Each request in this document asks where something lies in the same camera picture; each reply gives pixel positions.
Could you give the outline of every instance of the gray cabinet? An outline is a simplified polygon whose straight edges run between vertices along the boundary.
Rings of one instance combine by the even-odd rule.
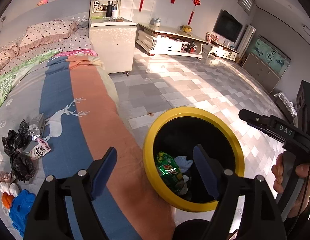
[[[243,68],[259,82],[268,93],[271,93],[280,77],[266,63],[250,53]]]

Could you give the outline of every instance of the blue stripe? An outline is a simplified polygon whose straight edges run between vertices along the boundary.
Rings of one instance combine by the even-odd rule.
[[[46,77],[42,88],[39,109],[40,113],[45,113],[45,119],[65,109],[74,100],[68,69],[69,63],[65,61],[66,58],[55,58],[47,64],[48,70],[45,72]],[[71,112],[75,110],[75,106],[69,108]],[[67,115],[65,112],[61,115],[61,124],[61,135],[49,139],[48,143],[52,150],[42,158],[45,175],[53,174],[56,178],[73,176],[78,170],[87,169],[93,161],[79,123],[79,118],[71,114]],[[50,125],[45,127],[43,138],[49,134]],[[66,200],[66,204],[74,238],[82,239],[76,222],[74,208],[69,198]],[[110,240],[141,239],[121,212],[107,188],[93,202],[93,206]]]

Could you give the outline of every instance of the metal bolt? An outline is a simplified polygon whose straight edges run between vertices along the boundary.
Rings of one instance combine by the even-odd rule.
[[[86,170],[80,170],[77,174],[78,174],[78,176],[82,177],[82,176],[85,176],[87,174],[87,171]]]
[[[232,176],[233,175],[233,171],[229,170],[229,169],[226,169],[224,171],[224,174],[227,175],[227,176]]]
[[[262,175],[257,175],[257,176],[256,176],[256,179],[257,179],[259,182],[262,182],[262,181],[265,180],[264,177],[263,177]]]
[[[46,177],[46,181],[48,181],[48,182],[51,182],[51,181],[53,181],[53,180],[54,180],[53,175],[48,175],[48,176]]]

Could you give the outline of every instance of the television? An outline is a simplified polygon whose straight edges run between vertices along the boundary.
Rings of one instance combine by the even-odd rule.
[[[224,10],[220,13],[213,32],[235,43],[242,27],[242,24]]]

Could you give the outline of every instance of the window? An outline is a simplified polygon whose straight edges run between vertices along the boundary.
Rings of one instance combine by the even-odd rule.
[[[238,0],[239,5],[244,9],[244,11],[250,15],[253,6],[255,4],[254,0]]]

